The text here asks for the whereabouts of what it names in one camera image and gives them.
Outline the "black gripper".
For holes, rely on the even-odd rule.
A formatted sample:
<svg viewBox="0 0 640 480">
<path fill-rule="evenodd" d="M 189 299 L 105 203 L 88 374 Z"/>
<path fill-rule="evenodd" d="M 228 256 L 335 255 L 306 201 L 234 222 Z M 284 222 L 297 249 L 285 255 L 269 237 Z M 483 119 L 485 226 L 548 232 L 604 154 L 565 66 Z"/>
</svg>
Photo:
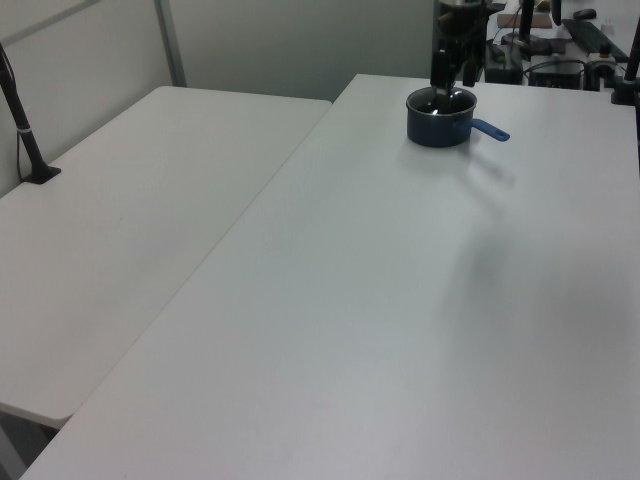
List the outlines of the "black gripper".
<svg viewBox="0 0 640 480">
<path fill-rule="evenodd" d="M 476 83 L 476 63 L 485 59 L 487 7 L 440 7 L 436 16 L 436 46 L 431 86 L 448 97 L 452 88 L 450 63 L 465 63 L 463 84 Z"/>
</svg>

